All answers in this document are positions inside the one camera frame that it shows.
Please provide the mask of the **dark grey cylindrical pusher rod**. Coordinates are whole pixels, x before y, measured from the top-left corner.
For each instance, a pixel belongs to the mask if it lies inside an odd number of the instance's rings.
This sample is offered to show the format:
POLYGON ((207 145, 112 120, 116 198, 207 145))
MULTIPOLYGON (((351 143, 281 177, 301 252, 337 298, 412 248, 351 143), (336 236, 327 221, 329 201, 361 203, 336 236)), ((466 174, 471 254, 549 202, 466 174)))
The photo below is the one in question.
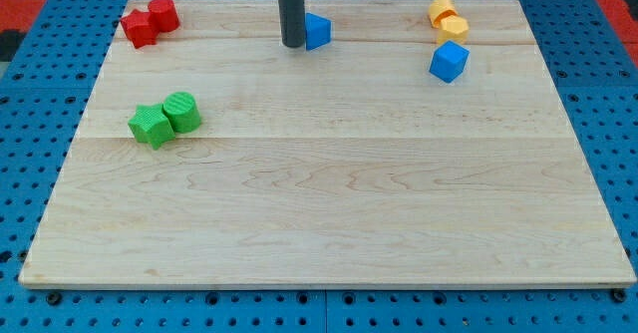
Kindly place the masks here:
POLYGON ((305 44, 304 0, 278 0, 280 32, 284 46, 299 48, 305 44))

